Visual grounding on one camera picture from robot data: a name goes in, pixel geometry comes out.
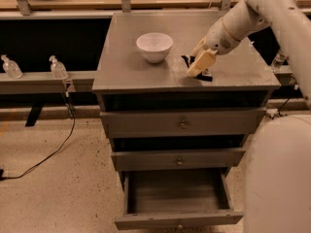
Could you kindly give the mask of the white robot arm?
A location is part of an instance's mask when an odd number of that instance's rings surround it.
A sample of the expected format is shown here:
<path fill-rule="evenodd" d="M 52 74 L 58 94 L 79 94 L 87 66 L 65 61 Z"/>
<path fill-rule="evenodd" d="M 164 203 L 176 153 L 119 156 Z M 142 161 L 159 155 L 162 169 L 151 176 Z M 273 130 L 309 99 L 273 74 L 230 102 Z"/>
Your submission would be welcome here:
<path fill-rule="evenodd" d="M 210 68 L 216 56 L 269 26 L 306 101 L 311 99 L 311 21 L 296 0 L 241 0 L 190 54 L 188 74 Z M 311 233 L 311 123 L 283 116 L 262 125 L 250 144 L 245 172 L 244 233 Z"/>

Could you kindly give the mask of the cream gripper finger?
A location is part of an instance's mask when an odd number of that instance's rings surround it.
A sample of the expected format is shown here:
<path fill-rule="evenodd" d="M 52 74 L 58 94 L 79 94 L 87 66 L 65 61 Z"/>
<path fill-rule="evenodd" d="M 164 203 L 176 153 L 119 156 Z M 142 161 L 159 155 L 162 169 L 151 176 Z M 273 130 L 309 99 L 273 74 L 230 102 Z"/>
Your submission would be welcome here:
<path fill-rule="evenodd" d="M 217 52 L 215 50 L 203 50 L 190 65 L 188 69 L 188 75 L 190 77 L 196 77 L 201 74 L 205 69 L 208 69 L 215 63 L 216 55 Z"/>
<path fill-rule="evenodd" d="M 200 42 L 195 46 L 190 55 L 197 57 L 197 55 L 203 50 L 206 50 L 205 38 L 202 38 L 200 40 Z"/>

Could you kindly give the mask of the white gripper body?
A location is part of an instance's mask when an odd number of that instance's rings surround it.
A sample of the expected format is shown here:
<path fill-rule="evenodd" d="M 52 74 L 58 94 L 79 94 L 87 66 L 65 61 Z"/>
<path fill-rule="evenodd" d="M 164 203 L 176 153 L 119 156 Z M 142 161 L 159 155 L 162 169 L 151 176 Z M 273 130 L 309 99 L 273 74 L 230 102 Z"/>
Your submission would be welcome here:
<path fill-rule="evenodd" d="M 225 23 L 222 18 L 210 27 L 205 36 L 205 45 L 209 49 L 215 50 L 218 55 L 230 53 L 239 44 L 240 41 L 232 37 L 226 30 Z"/>

